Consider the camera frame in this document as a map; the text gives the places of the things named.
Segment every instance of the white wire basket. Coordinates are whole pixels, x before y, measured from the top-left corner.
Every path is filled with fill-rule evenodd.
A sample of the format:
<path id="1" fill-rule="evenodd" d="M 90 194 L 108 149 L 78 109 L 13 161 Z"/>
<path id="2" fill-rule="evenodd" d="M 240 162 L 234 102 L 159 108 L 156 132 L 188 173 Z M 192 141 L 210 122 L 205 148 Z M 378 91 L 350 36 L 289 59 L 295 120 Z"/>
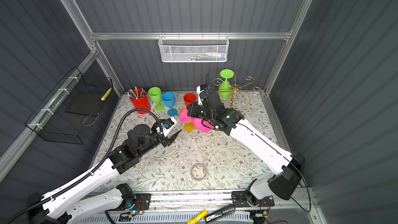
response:
<path id="1" fill-rule="evenodd" d="M 213 39 L 159 37 L 160 56 L 163 62 L 226 62 L 228 46 L 228 36 Z"/>

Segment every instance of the floral pattern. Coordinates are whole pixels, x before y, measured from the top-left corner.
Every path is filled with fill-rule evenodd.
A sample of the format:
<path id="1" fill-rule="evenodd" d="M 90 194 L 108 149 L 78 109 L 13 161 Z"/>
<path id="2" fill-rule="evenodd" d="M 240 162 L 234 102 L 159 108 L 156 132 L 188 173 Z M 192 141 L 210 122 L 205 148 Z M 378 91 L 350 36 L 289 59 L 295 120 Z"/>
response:
<path id="1" fill-rule="evenodd" d="M 183 101 L 185 93 L 176 93 L 175 95 L 176 105 L 174 108 L 180 112 L 185 107 Z M 261 97 L 248 96 L 251 99 L 250 104 L 237 103 L 234 106 L 235 109 L 239 110 L 258 131 L 277 144 Z M 154 110 L 155 103 L 150 99 L 149 101 L 151 102 L 151 111 L 159 119 L 169 118 L 167 107 L 161 112 L 156 112 Z M 226 107 L 229 107 L 228 104 L 229 101 L 225 101 Z M 121 117 L 133 108 L 128 96 L 123 95 L 101 143 L 95 163 L 105 155 Z M 128 183 L 133 191 L 243 189 L 258 176 L 271 173 L 259 157 L 244 144 L 227 136 L 224 132 L 211 130 L 204 133 L 197 129 L 186 132 L 183 129 L 184 123 L 180 122 L 179 114 L 175 118 L 178 123 L 169 135 L 179 129 L 182 129 L 182 132 L 172 145 L 166 148 L 158 145 L 146 153 L 136 166 L 104 183 L 93 192 L 105 192 L 121 183 Z M 147 124 L 152 127 L 154 122 L 155 120 L 148 114 L 132 113 L 124 121 L 115 147 L 121 145 L 127 138 L 127 132 L 134 126 Z M 207 176 L 202 181 L 193 180 L 191 177 L 191 168 L 196 163 L 206 166 Z"/>

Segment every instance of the black corrugated cable hose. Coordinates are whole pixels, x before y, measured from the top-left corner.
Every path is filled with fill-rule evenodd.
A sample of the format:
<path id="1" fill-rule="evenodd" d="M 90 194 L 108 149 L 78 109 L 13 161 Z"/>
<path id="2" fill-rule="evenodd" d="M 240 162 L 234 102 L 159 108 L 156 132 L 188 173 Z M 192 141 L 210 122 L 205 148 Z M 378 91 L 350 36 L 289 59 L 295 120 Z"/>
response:
<path id="1" fill-rule="evenodd" d="M 107 160 L 107 158 L 108 158 L 108 156 L 109 156 L 109 153 L 112 151 L 112 148 L 113 148 L 113 146 L 114 146 L 114 144 L 115 144 L 115 142 L 116 142 L 116 138 L 117 138 L 117 135 L 119 134 L 120 128 L 122 127 L 122 124 L 123 124 L 123 122 L 125 121 L 125 119 L 127 118 L 127 116 L 129 116 L 131 113 L 137 112 L 137 111 L 144 111 L 144 112 L 147 112 L 147 113 L 149 113 L 150 115 L 152 115 L 152 117 L 154 117 L 154 119 L 156 120 L 156 123 L 157 123 L 158 126 L 159 126 L 160 132 L 161 132 L 161 137 L 160 137 L 160 138 L 161 138 L 161 139 L 164 139 L 165 137 L 164 137 L 164 135 L 163 135 L 163 127 L 162 127 L 162 125 L 161 125 L 161 123 L 160 123 L 160 120 L 156 117 L 156 115 L 155 115 L 154 113 L 152 113 L 151 111 L 148 111 L 147 109 L 143 109 L 143 108 L 135 108 L 135 109 L 132 109 L 132 110 L 126 112 L 126 113 L 123 115 L 122 119 L 120 120 L 119 124 L 117 125 L 116 131 L 115 131 L 115 135 L 113 135 L 111 145 L 109 146 L 109 148 L 108 148 L 108 150 L 107 150 L 105 156 L 101 159 L 101 161 L 100 161 L 90 172 L 88 172 L 87 174 L 85 174 L 82 178 L 80 178 L 80 179 L 77 180 L 76 182 L 72 183 L 71 185 L 69 185 L 69 186 L 66 187 L 65 189 L 63 189 L 63 190 L 61 190 L 61 191 L 59 191 L 59 192 L 53 194 L 51 197 L 47 197 L 46 199 L 44 199 L 44 200 L 42 200 L 42 201 L 39 201 L 39 202 L 37 202 L 37 203 L 35 203 L 35 204 L 33 204 L 33 205 L 30 205 L 29 207 L 27 207 L 27 208 L 25 208 L 25 209 L 23 209 L 23 210 L 17 212 L 15 215 L 13 215 L 12 217 L 10 217 L 10 218 L 8 219 L 8 221 L 6 222 L 6 224 L 10 224 L 13 220 L 15 220 L 16 218 L 20 217 L 20 216 L 23 215 L 24 213 L 27 213 L 28 211 L 30 211 L 30 210 L 32 210 L 32 209 L 35 209 L 35 208 L 37 208 L 37 207 L 40 207 L 40 206 L 42 206 L 43 204 L 45 204 L 46 202 L 51 201 L 51 198 L 55 199 L 56 197 L 62 195 L 63 193 L 67 192 L 67 191 L 70 190 L 71 188 L 75 187 L 76 185 L 78 185 L 79 183 L 81 183 L 82 181 L 84 181 L 86 178 L 90 177 L 91 174 L 94 173 L 99 167 L 101 167 L 101 165 L 105 162 L 105 160 Z"/>

